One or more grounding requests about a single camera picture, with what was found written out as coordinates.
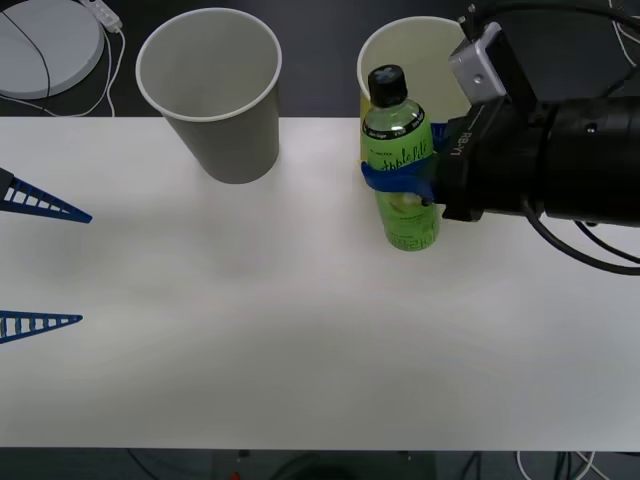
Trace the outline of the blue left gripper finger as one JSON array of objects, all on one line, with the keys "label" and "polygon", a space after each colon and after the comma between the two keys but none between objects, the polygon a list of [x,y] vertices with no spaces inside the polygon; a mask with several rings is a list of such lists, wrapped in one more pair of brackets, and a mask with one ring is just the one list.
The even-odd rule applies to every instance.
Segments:
[{"label": "blue left gripper finger", "polygon": [[1,169],[1,211],[90,223],[91,215]]},{"label": "blue left gripper finger", "polygon": [[83,320],[82,315],[9,310],[2,310],[0,317],[1,344],[75,325]]}]

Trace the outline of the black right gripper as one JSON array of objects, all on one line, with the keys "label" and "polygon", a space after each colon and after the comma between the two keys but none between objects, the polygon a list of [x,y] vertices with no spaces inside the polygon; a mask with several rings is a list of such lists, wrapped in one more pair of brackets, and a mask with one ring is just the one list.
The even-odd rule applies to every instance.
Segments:
[{"label": "black right gripper", "polygon": [[377,192],[412,193],[422,202],[436,199],[447,220],[478,221],[485,213],[523,216],[524,199],[538,213],[550,120],[544,104],[528,114],[507,99],[475,105],[447,124],[431,124],[438,151],[434,187],[432,160],[385,171],[362,162],[361,173]]}]

